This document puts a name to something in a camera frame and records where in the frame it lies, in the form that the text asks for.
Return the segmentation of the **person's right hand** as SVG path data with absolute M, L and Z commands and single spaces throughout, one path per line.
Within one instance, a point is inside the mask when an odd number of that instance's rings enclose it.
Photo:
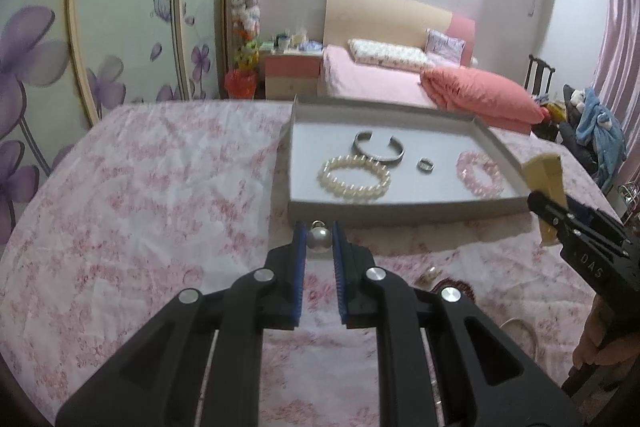
M 581 369 L 585 364 L 611 366 L 638 358 L 639 334 L 606 340 L 612 324 L 611 308 L 600 296 L 594 297 L 584 330 L 573 352 L 576 369 Z

